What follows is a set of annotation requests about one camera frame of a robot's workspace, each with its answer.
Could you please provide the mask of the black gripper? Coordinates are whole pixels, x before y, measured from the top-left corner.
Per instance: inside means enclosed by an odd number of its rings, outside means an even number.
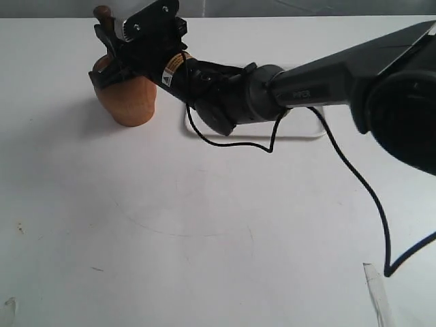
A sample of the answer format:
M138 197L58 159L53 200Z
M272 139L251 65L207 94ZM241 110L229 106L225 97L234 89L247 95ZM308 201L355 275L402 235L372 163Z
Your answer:
M89 78L97 89L136 77L148 78L157 86L182 102L196 102L200 90L195 78L199 75L199 61L183 50L178 39L155 41L143 38L132 42L120 41L114 32L114 25L94 25L97 38L118 61L111 61L101 69L89 72Z

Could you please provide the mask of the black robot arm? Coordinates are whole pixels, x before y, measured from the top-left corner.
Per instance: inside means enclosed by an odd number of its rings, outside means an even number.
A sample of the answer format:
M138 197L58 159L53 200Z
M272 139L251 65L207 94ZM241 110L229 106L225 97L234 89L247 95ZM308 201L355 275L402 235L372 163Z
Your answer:
M399 161L435 173L435 36L420 22L322 59L285 70L232 67L187 54L181 18L132 42L95 25L113 60L91 74L100 89L144 76L193 108L213 131L275 121L296 107L349 107L357 130Z

